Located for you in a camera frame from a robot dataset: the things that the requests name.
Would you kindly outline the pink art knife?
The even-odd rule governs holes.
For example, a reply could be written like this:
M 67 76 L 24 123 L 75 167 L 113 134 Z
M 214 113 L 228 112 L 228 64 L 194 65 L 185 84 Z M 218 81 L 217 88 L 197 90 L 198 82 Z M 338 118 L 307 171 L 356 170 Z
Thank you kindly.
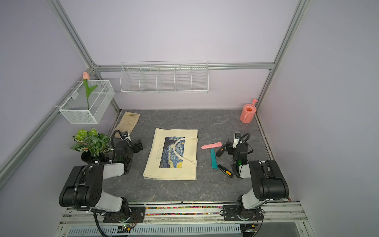
M 213 143 L 213 144 L 203 145 L 203 146 L 201 146 L 201 148 L 202 149 L 214 149 L 214 148 L 219 148 L 222 146 L 223 146 L 222 142 L 217 142 L 217 143 Z

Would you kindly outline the teal art knife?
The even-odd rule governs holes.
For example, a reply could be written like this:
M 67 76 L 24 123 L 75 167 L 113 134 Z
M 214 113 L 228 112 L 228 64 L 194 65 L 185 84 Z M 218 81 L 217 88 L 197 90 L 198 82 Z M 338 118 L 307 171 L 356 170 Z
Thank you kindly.
M 212 168 L 213 169 L 217 169 L 218 168 L 218 164 L 217 164 L 217 160 L 216 160 L 216 152 L 215 152 L 214 149 L 211 149 L 210 152 L 211 152 L 211 165 L 212 165 Z

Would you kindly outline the black yellow utility knife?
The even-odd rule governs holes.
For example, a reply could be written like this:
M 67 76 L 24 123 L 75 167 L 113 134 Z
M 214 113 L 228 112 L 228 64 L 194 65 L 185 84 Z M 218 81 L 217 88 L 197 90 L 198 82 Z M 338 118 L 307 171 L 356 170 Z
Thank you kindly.
M 234 174 L 222 165 L 218 165 L 218 169 L 221 170 L 227 177 L 233 178 Z

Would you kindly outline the cream starry night tote bag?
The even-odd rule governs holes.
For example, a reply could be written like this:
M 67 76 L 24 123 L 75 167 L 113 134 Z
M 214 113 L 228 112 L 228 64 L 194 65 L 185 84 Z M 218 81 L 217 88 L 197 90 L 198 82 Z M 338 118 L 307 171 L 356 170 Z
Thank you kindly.
M 145 179 L 195 181 L 198 130 L 156 128 Z

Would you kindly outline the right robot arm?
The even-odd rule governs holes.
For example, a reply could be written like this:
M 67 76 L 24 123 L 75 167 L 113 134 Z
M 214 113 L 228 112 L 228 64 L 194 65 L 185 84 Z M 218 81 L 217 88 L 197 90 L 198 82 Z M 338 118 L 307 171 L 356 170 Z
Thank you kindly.
M 235 146 L 231 142 L 216 153 L 220 157 L 225 151 L 233 156 L 231 170 L 218 165 L 229 178 L 250 179 L 252 189 L 241 195 L 236 204 L 224 205 L 220 215 L 225 221 L 262 221 L 264 211 L 261 206 L 273 200 L 289 197 L 289 188 L 276 161 L 249 161 L 249 144 L 239 141 Z

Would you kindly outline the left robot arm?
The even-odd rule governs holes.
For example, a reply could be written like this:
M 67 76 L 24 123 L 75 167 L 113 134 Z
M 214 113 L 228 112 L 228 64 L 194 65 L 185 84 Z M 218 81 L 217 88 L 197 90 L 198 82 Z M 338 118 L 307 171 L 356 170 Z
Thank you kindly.
M 140 139 L 134 144 L 123 140 L 116 144 L 115 153 L 123 156 L 124 163 L 96 162 L 75 166 L 59 196 L 60 206 L 102 214 L 104 223 L 142 223 L 146 212 L 144 207 L 130 207 L 126 198 L 103 191 L 103 181 L 127 174 L 133 154 L 142 150 Z

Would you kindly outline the beige work glove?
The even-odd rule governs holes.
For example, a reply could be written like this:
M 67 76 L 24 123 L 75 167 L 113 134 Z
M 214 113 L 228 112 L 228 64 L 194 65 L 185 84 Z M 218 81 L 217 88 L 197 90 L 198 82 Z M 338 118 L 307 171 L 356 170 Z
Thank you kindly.
M 114 130 L 119 130 L 122 134 L 128 132 L 128 135 L 130 135 L 137 125 L 139 118 L 140 114 L 138 113 L 125 112 Z

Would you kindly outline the pink watering can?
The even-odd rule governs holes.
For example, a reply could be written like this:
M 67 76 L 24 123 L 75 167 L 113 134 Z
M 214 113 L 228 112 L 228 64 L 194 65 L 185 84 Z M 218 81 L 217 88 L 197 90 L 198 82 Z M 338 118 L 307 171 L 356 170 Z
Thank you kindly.
M 251 123 L 252 122 L 252 120 L 255 116 L 255 113 L 257 111 L 257 108 L 256 108 L 257 102 L 258 102 L 257 99 L 253 99 L 251 104 L 244 105 L 242 113 L 240 115 L 240 121 L 242 123 Z

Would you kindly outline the green potted plant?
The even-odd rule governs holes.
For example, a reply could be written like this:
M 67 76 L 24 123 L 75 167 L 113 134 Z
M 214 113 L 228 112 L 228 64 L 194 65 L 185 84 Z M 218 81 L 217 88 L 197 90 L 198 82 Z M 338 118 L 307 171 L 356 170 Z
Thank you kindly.
M 95 128 L 89 131 L 80 129 L 77 134 L 73 136 L 73 141 L 75 143 L 70 149 L 81 153 L 83 162 L 90 164 L 109 161 L 108 153 L 112 148 L 110 136 L 99 133 Z

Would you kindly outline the white mesh basket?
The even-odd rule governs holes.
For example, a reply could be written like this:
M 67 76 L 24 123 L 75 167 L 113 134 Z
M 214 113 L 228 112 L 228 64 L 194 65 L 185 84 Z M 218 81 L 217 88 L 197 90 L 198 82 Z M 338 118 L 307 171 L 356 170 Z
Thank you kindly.
M 71 124 L 98 124 L 114 95 L 109 80 L 83 80 L 59 112 Z

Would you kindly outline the pink artificial tulip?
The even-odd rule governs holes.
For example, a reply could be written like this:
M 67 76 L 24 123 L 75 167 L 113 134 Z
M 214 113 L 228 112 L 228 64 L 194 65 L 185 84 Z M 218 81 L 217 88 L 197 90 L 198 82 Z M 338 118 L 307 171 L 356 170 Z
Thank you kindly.
M 87 101 L 87 109 L 90 109 L 89 106 L 89 97 L 91 93 L 98 87 L 98 85 L 89 86 L 88 81 L 90 80 L 90 75 L 88 72 L 83 72 L 83 84 L 85 87 L 85 95 L 86 95 L 86 101 Z

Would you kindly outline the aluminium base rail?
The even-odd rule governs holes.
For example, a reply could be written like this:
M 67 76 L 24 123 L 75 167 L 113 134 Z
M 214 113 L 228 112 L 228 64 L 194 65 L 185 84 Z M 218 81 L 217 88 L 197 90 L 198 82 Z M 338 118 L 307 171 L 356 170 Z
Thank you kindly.
M 299 202 L 270 201 L 251 216 L 237 213 L 234 202 L 225 201 L 132 201 L 127 222 L 109 222 L 99 215 L 99 224 L 109 237 L 262 235 L 272 224 L 291 227 L 290 236 L 312 237 L 309 220 Z

